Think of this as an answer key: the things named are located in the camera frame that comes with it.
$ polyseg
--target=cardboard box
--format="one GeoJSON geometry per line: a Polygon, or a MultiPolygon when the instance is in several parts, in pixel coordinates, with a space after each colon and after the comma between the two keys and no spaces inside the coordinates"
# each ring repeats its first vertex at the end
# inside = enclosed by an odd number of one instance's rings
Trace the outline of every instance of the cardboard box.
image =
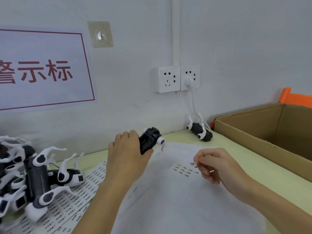
{"type": "Polygon", "coordinates": [[[312,108],[252,108],[216,118],[214,130],[312,182],[312,108]]]}

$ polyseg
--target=wall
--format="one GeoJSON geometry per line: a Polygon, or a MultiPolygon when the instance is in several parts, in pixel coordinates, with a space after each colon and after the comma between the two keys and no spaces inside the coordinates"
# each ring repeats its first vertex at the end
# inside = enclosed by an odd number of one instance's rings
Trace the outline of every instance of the wall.
{"type": "MultiPolygon", "coordinates": [[[[201,64],[194,91],[205,118],[276,102],[281,88],[310,93],[309,0],[181,0],[181,64],[201,64]]],[[[170,0],[1,0],[2,23],[82,29],[109,21],[113,48],[87,47],[98,102],[0,115],[0,134],[19,135],[38,150],[106,149],[117,133],[155,126],[185,128],[189,92],[157,94],[152,68],[171,64],[170,0]]]]}

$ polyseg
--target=yellow table surface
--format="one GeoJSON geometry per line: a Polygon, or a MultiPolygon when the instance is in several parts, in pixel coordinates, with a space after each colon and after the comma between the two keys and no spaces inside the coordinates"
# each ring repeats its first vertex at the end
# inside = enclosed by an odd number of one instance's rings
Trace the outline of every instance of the yellow table surface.
{"type": "MultiPolygon", "coordinates": [[[[255,180],[294,203],[307,213],[312,215],[312,183],[296,174],[280,167],[268,159],[244,148],[228,138],[213,132],[213,138],[209,142],[203,142],[190,131],[181,130],[163,136],[167,142],[178,142],[212,146],[226,149],[241,167],[255,180]]],[[[107,159],[108,150],[84,155],[79,161],[79,168],[87,173],[97,164],[107,159]]],[[[73,159],[68,162],[71,167],[73,159]]],[[[267,222],[267,233],[279,233],[267,222]]]]}

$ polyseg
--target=wall sign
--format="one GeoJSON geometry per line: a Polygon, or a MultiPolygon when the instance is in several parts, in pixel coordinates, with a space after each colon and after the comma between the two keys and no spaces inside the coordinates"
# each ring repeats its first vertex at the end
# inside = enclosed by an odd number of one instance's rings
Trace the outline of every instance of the wall sign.
{"type": "Polygon", "coordinates": [[[0,114],[95,101],[82,33],[0,29],[0,114]]]}

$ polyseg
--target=power outlet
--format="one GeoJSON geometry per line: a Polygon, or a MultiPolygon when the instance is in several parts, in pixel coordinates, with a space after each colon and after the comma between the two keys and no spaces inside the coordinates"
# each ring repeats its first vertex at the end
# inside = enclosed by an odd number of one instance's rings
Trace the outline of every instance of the power outlet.
{"type": "Polygon", "coordinates": [[[155,91],[158,93],[179,91],[181,87],[180,66],[155,67],[155,91]]]}
{"type": "Polygon", "coordinates": [[[194,89],[199,88],[200,81],[200,65],[184,65],[181,66],[181,90],[189,90],[185,85],[185,79],[191,77],[194,80],[194,89]]]}

